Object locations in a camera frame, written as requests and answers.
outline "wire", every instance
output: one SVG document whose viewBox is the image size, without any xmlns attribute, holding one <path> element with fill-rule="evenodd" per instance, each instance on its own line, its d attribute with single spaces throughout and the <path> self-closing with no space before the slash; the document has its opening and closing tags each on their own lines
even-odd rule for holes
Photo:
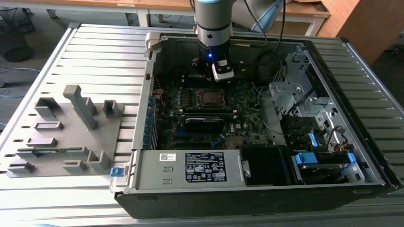
<svg viewBox="0 0 404 227">
<path fill-rule="evenodd" d="M 260 89 L 260 91 L 259 91 L 258 104 L 260 104 L 260 95 L 262 95 L 262 91 L 263 91 L 264 88 L 266 88 L 266 87 L 263 87 L 263 88 Z"/>
<path fill-rule="evenodd" d="M 176 24 L 179 23 L 179 21 L 180 21 L 182 19 L 183 19 L 183 16 L 179 17 L 179 20 L 178 20 Z"/>
<path fill-rule="evenodd" d="M 326 151 L 328 150 L 328 145 L 330 145 L 331 139 L 332 139 L 332 137 L 334 137 L 334 132 L 335 132 L 339 128 L 343 128 L 342 125 L 336 125 L 336 126 L 334 127 L 334 129 L 331 129 L 330 136 L 328 136 L 328 139 L 327 139 L 327 142 L 326 142 L 326 146 L 324 146 L 324 150 L 326 150 Z"/>
<path fill-rule="evenodd" d="M 252 18 L 254 18 L 254 20 L 255 20 L 255 23 L 256 23 L 256 25 L 259 26 L 259 29 L 260 29 L 260 31 L 262 31 L 262 33 L 263 33 L 264 40 L 266 40 L 263 44 L 260 44 L 260 45 L 252 45 L 251 47 L 264 47 L 264 46 L 267 46 L 267 44 L 268 44 L 267 34 L 266 34 L 266 32 L 264 32 L 263 27 L 260 26 L 260 23 L 259 23 L 258 19 L 256 19 L 255 16 L 254 16 L 254 13 L 252 13 L 252 11 L 251 11 L 251 8 L 250 8 L 250 5 L 248 5 L 248 3 L 247 3 L 247 0 L 244 0 L 244 4 L 246 4 L 247 10 L 248 10 L 248 12 L 250 12 L 250 14 L 251 14 L 251 16 L 252 16 Z"/>
<path fill-rule="evenodd" d="M 271 59 L 268 60 L 268 63 L 272 61 L 272 58 L 274 58 L 274 56 L 275 56 L 276 53 L 278 53 L 278 50 L 279 50 L 279 47 L 280 47 L 280 43 L 282 43 L 282 41 L 283 41 L 284 28 L 286 28 L 286 0 L 284 0 L 284 13 L 283 13 L 283 27 L 282 27 L 282 29 L 280 29 L 280 35 L 279 35 L 278 46 L 276 46 L 276 49 L 275 49 L 275 51 L 274 51 L 274 55 L 272 55 Z"/>
<path fill-rule="evenodd" d="M 162 15 L 162 17 L 163 17 L 163 18 L 171 18 L 171 16 L 172 16 L 172 15 L 170 15 L 170 16 L 164 16 L 163 14 L 159 14 L 159 15 Z"/>
<path fill-rule="evenodd" d="M 38 73 L 40 73 L 40 70 L 36 70 L 36 69 L 31 69 L 31 68 L 15 68 L 15 69 L 10 69 L 10 68 L 6 68 L 7 70 L 4 70 L 4 71 L 2 71 L 0 72 L 0 74 L 3 74 L 3 73 L 6 73 L 6 72 L 8 72 L 8 71 L 12 71 L 12 70 L 27 70 L 27 71 L 35 71 L 35 72 L 38 72 Z"/>
<path fill-rule="evenodd" d="M 267 123 L 266 123 L 264 121 L 263 121 L 263 124 L 266 125 L 266 127 L 267 127 L 272 132 L 275 132 L 276 134 L 284 135 L 283 133 L 275 131 L 275 130 L 267 125 Z"/>
<path fill-rule="evenodd" d="M 24 96 L 6 96 L 6 95 L 0 95 L 0 97 L 4 97 L 4 98 L 22 98 Z"/>
<path fill-rule="evenodd" d="M 260 91 L 258 90 L 258 87 L 255 86 L 254 82 L 252 82 L 252 86 L 254 86 L 254 89 L 255 89 L 258 92 L 260 92 Z"/>
<path fill-rule="evenodd" d="M 191 7 L 192 7 L 194 12 L 195 12 L 195 1 L 194 1 L 194 0 L 190 0 L 190 4 L 191 4 Z"/>
<path fill-rule="evenodd" d="M 260 63 L 262 62 L 262 60 L 263 60 L 263 57 L 264 56 L 267 56 L 267 55 L 270 55 L 271 54 L 271 58 L 272 58 L 272 56 L 274 56 L 274 52 L 272 51 L 263 51 L 260 54 L 259 54 L 259 56 L 255 58 L 255 62 L 256 63 L 254 63 L 254 64 L 251 64 L 251 65 L 255 65 L 256 67 L 255 67 L 255 70 L 254 70 L 254 75 L 256 75 L 258 76 L 258 78 L 260 78 L 260 66 L 262 65 L 267 65 L 270 62 L 271 62 L 271 60 L 267 62 L 267 63 Z M 280 58 L 279 58 L 279 56 L 278 56 L 278 54 L 276 54 L 276 59 L 278 59 L 278 61 L 279 61 L 279 65 L 280 65 L 280 67 L 283 67 L 283 61 L 280 60 Z"/>
<path fill-rule="evenodd" d="M 344 142 L 343 144 L 339 146 L 339 148 L 336 149 L 338 151 L 343 151 L 344 146 L 347 146 L 348 144 L 348 138 L 346 137 L 346 135 L 342 133 L 342 137 L 344 138 Z"/>
<path fill-rule="evenodd" d="M 307 100 L 307 98 L 310 97 L 310 95 L 314 93 L 315 88 L 312 87 L 311 90 L 308 91 L 308 93 L 304 94 L 304 96 L 302 97 L 302 99 L 292 105 L 291 109 L 288 110 L 288 112 L 286 113 L 287 115 L 291 114 L 292 110 L 302 105 L 302 103 Z"/>
</svg>

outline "motherboard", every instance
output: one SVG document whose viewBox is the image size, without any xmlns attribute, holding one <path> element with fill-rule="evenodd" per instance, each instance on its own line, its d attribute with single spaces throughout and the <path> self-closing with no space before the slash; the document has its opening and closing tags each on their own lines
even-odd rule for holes
<svg viewBox="0 0 404 227">
<path fill-rule="evenodd" d="M 216 83 L 184 73 L 160 77 L 154 89 L 158 149 L 236 149 L 271 143 L 251 82 Z"/>
</svg>

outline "blue latch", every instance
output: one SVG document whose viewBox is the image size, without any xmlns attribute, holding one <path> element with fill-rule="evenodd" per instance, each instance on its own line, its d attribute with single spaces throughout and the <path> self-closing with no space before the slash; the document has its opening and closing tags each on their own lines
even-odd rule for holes
<svg viewBox="0 0 404 227">
<path fill-rule="evenodd" d="M 318 144 L 316 137 L 315 137 L 314 133 L 310 133 L 310 139 L 311 139 L 311 143 L 314 144 L 314 147 L 318 147 L 319 144 Z"/>
<path fill-rule="evenodd" d="M 356 157 L 354 153 L 348 153 L 348 158 L 351 163 L 356 162 Z"/>
<path fill-rule="evenodd" d="M 295 155 L 298 164 L 318 164 L 318 158 L 314 152 L 300 152 Z"/>
<path fill-rule="evenodd" d="M 110 175 L 111 176 L 126 176 L 126 168 L 112 167 Z"/>
</svg>

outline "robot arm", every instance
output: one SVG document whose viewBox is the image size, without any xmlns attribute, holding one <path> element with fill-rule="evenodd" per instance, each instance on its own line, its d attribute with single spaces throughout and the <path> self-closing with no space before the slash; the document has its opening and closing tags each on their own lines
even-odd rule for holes
<svg viewBox="0 0 404 227">
<path fill-rule="evenodd" d="M 266 31 L 275 23 L 283 1 L 250 1 L 250 7 Z M 215 81 L 220 82 L 235 76 L 230 57 L 232 20 L 254 30 L 259 30 L 259 26 L 247 10 L 244 0 L 195 0 L 195 12 L 200 56 L 194 60 L 192 65 L 203 76 L 214 77 Z"/>
<path fill-rule="evenodd" d="M 195 1 L 200 60 L 208 63 L 216 82 L 235 76 L 228 52 L 232 35 L 232 6 L 235 1 Z"/>
</svg>

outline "silver sheet metal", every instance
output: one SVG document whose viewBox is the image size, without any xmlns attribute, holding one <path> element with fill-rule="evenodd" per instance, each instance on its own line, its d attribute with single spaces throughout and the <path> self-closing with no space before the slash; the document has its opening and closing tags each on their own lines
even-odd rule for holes
<svg viewBox="0 0 404 227">
<path fill-rule="evenodd" d="M 115 163 L 131 158 L 139 95 L 146 57 L 144 39 L 151 31 L 192 33 L 184 29 L 82 25 L 68 29 L 0 137 L 0 217 L 2 223 L 56 226 L 195 226 L 299 221 L 296 226 L 352 224 L 359 218 L 386 218 L 403 222 L 404 191 L 366 199 L 336 210 L 262 216 L 192 219 L 132 219 L 114 200 L 110 176 L 68 176 L 11 179 L 6 176 L 24 126 L 35 120 L 34 103 L 42 92 L 58 98 L 66 84 L 79 84 L 94 102 L 115 99 L 124 103 Z M 252 33 L 239 35 L 258 36 Z M 335 74 L 379 148 L 404 179 L 404 111 L 350 44 L 335 38 L 287 36 L 311 40 Z"/>
</svg>

